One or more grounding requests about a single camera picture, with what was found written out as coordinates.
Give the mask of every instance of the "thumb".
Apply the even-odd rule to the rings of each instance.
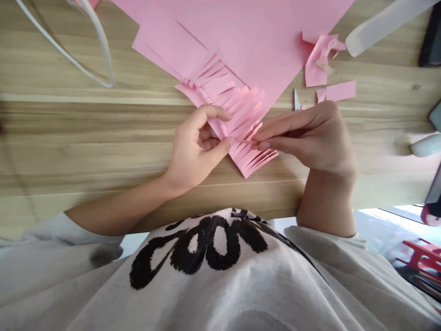
[[[233,137],[225,138],[216,147],[205,152],[203,158],[209,163],[211,168],[216,167],[220,161],[228,154],[231,145],[234,142]]]
[[[301,139],[273,137],[259,143],[259,148],[271,148],[284,153],[299,155],[305,149],[305,146]]]

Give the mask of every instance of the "wooden desk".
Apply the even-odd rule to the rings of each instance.
[[[64,1],[35,0],[40,16],[80,62],[105,73],[95,31]],[[380,11],[383,0],[357,0],[334,29],[349,32]],[[109,0],[97,8],[118,82],[100,87],[40,34],[13,0],[0,3],[0,236],[82,201],[161,175],[176,127],[193,111],[175,79],[132,50],[137,25]],[[422,203],[440,156],[408,155],[408,142],[433,132],[426,116],[441,97],[440,69],[417,68],[429,12],[357,58],[331,62],[329,84],[357,80],[357,97],[340,102],[359,163],[357,209]],[[414,84],[421,89],[414,91]],[[315,104],[316,88],[297,75],[267,117],[291,111],[292,90]],[[150,217],[179,220],[229,206],[265,218],[295,215],[308,170],[282,155],[248,180],[227,158],[206,181]],[[148,230],[148,222],[137,230]]]

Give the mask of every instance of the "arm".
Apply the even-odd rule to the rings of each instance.
[[[351,205],[356,162],[335,103],[323,102],[271,119],[253,139],[260,143],[252,148],[292,154],[311,169],[297,213],[298,225],[341,237],[356,233]]]
[[[199,185],[228,154],[231,143],[220,142],[207,126],[208,118],[229,121],[224,109],[202,106],[175,133],[167,172],[150,183],[87,202],[66,211],[82,228],[105,236],[127,234],[141,219],[166,201]]]

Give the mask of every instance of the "person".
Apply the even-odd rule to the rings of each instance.
[[[253,137],[254,149],[290,153],[310,168],[298,226],[283,235],[227,208],[158,228],[115,261],[137,222],[228,154],[232,141],[220,142],[208,118],[231,116],[197,109],[177,129],[160,178],[1,242],[3,330],[440,329],[439,314],[356,232],[356,162],[333,102],[273,118]]]

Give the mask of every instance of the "white t-shirt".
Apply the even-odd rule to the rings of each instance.
[[[123,237],[60,214],[0,242],[2,330],[441,330],[439,314],[380,255],[225,209]]]

